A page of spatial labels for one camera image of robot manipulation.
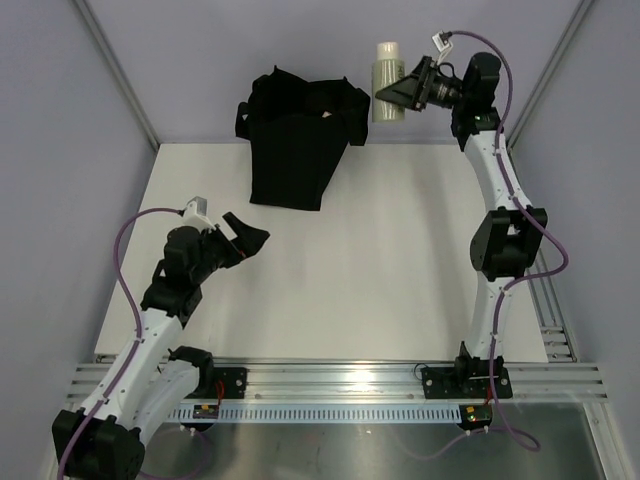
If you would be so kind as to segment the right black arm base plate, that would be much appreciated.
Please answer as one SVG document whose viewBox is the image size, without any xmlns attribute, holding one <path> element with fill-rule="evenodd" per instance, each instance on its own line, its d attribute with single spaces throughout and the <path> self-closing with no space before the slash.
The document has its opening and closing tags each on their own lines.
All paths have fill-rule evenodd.
<svg viewBox="0 0 640 480">
<path fill-rule="evenodd" d="M 511 399 L 513 389 L 505 367 L 495 367 L 490 376 L 489 364 L 469 371 L 454 367 L 429 367 L 420 369 L 424 397 L 428 400 L 486 400 L 493 397 L 490 379 L 499 399 Z"/>
</svg>

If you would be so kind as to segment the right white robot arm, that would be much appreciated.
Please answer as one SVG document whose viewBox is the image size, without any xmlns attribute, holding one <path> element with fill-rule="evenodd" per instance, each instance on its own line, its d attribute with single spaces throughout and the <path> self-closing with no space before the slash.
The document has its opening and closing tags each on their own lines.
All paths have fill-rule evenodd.
<svg viewBox="0 0 640 480">
<path fill-rule="evenodd" d="M 486 208 L 470 242 L 470 261 L 478 274 L 470 331 L 452 366 L 421 368 L 428 399 L 513 395 L 502 354 L 504 318 L 515 281 L 534 263 L 548 217 L 523 194 L 502 145 L 503 126 L 494 106 L 501 68 L 497 56 L 480 52 L 457 78 L 425 56 L 404 78 L 375 95 L 408 110 L 429 105 L 450 110 L 452 134 L 472 165 Z"/>
</svg>

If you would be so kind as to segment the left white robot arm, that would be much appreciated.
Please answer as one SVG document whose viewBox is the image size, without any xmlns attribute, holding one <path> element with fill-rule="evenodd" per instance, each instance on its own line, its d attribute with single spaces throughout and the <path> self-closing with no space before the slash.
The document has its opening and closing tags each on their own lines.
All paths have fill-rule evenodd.
<svg viewBox="0 0 640 480">
<path fill-rule="evenodd" d="M 189 395 L 208 396 L 218 384 L 209 352 L 171 346 L 199 305 L 203 283 L 255 256 L 270 234 L 231 212 L 223 219 L 234 238 L 199 212 L 178 214 L 183 224 L 168 233 L 142 301 L 123 291 L 134 314 L 123 350 L 81 406 L 54 419 L 60 479 L 136 478 L 149 440 L 174 407 Z"/>
</svg>

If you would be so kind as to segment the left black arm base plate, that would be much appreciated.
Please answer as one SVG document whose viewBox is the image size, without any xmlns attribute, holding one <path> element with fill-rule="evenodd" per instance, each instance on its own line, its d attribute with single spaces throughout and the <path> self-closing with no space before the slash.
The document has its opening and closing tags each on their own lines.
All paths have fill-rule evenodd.
<svg viewBox="0 0 640 480">
<path fill-rule="evenodd" d="M 245 397 L 248 370 L 243 367 L 214 367 L 199 380 L 189 398 L 208 401 L 238 400 Z"/>
</svg>

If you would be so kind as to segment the green bottle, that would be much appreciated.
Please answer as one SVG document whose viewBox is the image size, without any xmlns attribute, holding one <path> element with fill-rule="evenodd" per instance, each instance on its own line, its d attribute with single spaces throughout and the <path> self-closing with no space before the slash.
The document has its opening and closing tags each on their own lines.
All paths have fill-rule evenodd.
<svg viewBox="0 0 640 480">
<path fill-rule="evenodd" d="M 400 122 L 405 118 L 404 108 L 379 100 L 376 94 L 401 80 L 405 74 L 405 62 L 401 59 L 397 42 L 382 42 L 376 46 L 376 60 L 372 64 L 371 119 L 373 123 Z"/>
</svg>

